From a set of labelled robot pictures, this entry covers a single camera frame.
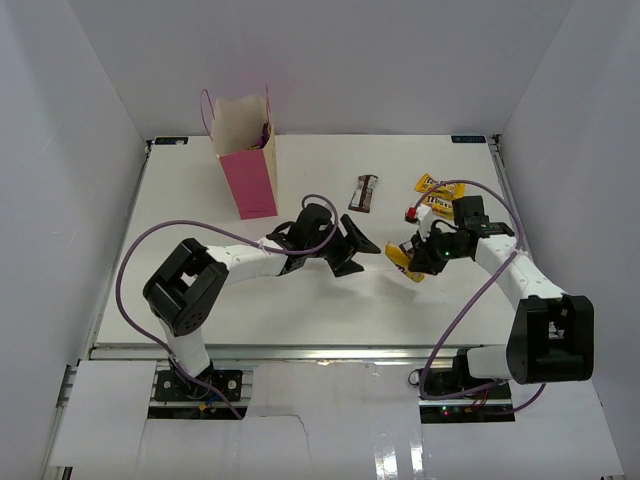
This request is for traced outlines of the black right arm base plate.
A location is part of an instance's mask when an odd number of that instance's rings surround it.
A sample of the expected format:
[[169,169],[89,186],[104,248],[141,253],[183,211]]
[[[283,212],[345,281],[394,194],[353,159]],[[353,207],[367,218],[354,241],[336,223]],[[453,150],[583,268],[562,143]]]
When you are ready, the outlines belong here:
[[423,425],[514,422],[515,414],[508,384],[480,390],[490,379],[475,379],[453,368],[427,374],[425,392],[431,400],[419,401]]

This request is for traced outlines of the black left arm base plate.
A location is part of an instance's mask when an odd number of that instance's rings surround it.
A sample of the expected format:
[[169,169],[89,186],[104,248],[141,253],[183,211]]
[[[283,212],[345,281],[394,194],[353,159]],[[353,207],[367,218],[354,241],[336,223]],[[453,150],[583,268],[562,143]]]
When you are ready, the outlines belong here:
[[241,370],[214,370],[199,381],[202,384],[186,380],[173,370],[160,370],[157,373],[152,399],[157,402],[221,402],[219,395],[204,387],[204,383],[216,388],[231,402],[239,401],[242,397]]

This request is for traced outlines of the yellow snack bar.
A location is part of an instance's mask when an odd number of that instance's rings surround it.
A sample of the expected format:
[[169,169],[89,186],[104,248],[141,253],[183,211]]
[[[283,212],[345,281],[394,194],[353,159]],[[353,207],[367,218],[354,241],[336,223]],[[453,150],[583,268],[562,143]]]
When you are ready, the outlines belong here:
[[391,263],[408,279],[414,283],[420,283],[424,280],[425,274],[421,272],[413,272],[409,270],[410,255],[400,246],[388,243],[385,246],[385,255]]

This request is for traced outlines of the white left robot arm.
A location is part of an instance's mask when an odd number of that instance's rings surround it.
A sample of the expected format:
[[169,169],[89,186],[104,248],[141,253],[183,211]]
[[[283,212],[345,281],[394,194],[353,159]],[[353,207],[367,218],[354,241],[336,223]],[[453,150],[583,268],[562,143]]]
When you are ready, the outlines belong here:
[[334,277],[360,273],[358,253],[379,254],[349,215],[335,224],[330,210],[311,203],[297,219],[284,222],[256,246],[205,246],[187,238],[165,259],[143,288],[143,297],[162,322],[172,363],[182,369],[177,387],[199,399],[211,387],[211,360],[201,326],[222,288],[259,277],[279,277],[302,268],[311,258],[327,262]]

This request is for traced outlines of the dark blue purple snack bag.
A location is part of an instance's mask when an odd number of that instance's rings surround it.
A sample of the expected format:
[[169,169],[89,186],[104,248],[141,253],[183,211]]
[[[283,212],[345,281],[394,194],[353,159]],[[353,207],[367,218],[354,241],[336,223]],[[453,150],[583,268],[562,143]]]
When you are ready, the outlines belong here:
[[249,147],[249,150],[261,150],[268,144],[272,133],[272,125],[269,121],[262,125],[261,134],[259,138]]

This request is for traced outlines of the yellow M&M packet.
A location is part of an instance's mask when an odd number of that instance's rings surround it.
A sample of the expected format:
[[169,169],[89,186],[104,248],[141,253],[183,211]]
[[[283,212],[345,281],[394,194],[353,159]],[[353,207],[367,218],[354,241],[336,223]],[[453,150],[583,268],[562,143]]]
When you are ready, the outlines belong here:
[[429,195],[423,200],[423,204],[430,207],[433,213],[446,220],[454,219],[453,204],[451,200]]
[[415,185],[414,190],[419,193],[430,191],[433,197],[444,200],[455,200],[462,197],[465,193],[465,185],[463,183],[450,183],[440,186],[440,182],[425,173]]

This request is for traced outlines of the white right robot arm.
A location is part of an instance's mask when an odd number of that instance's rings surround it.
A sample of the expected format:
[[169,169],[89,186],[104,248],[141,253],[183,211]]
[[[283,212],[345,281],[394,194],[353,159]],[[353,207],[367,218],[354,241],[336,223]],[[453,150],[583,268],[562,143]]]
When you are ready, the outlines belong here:
[[592,302],[549,280],[520,249],[509,225],[489,219],[481,196],[455,200],[453,212],[453,229],[443,231],[430,207],[408,209],[407,222],[418,227],[410,240],[409,271],[437,275],[452,260],[471,259],[490,275],[515,310],[507,342],[469,349],[466,364],[451,374],[453,390],[472,399],[486,389],[488,379],[521,385],[590,379]]

